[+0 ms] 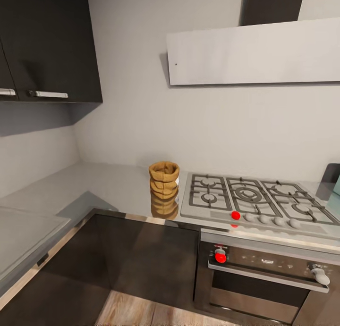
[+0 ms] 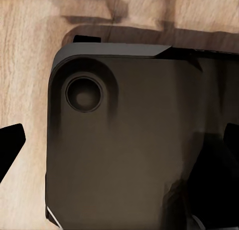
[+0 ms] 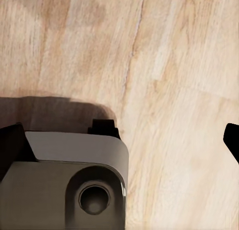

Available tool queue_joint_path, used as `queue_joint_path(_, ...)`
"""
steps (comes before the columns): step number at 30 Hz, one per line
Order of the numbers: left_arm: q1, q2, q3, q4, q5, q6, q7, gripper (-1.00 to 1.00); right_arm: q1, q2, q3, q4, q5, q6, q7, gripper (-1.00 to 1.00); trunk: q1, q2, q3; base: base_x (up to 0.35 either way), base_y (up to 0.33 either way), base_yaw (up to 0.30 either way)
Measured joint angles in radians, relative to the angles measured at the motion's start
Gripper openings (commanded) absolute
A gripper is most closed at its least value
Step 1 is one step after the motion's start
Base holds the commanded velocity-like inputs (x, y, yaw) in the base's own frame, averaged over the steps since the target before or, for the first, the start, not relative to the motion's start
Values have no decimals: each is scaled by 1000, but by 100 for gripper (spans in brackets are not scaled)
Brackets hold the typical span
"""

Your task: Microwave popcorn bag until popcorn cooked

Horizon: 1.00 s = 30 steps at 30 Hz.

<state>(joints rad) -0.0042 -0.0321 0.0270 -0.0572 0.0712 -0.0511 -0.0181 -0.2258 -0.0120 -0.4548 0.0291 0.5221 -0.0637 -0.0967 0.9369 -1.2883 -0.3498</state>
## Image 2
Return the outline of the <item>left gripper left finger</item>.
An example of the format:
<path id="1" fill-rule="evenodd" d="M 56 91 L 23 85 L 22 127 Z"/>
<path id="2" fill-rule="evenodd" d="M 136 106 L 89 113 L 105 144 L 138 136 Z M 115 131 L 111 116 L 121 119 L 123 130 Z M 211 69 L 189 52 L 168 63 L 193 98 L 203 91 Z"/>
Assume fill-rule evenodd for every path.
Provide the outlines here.
<path id="1" fill-rule="evenodd" d="M 0 183 L 26 142 L 22 124 L 0 129 Z"/>

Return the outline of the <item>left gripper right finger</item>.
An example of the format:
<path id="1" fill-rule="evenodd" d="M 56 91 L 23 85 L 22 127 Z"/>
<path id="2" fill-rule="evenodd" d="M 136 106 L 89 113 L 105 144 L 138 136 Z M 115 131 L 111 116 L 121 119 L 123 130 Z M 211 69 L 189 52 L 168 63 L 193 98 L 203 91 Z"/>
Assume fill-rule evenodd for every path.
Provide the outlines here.
<path id="1" fill-rule="evenodd" d="M 239 163 L 239 125 L 228 123 L 224 132 L 223 141 Z"/>

